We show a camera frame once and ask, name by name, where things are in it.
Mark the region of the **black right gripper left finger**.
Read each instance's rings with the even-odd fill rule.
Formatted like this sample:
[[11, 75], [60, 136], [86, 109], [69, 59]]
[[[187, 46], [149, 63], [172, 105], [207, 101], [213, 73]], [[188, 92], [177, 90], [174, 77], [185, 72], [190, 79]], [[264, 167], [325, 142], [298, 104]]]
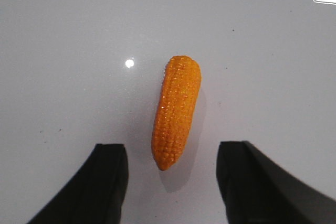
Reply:
[[30, 223], [120, 223], [129, 179], [122, 144], [97, 144], [87, 160]]

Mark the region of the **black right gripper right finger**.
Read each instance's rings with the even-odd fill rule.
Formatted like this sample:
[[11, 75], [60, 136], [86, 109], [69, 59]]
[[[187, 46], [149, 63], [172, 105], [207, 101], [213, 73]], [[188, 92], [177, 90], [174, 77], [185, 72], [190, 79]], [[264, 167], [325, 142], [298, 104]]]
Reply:
[[248, 141], [220, 143], [216, 177], [229, 223], [335, 223], [335, 200]]

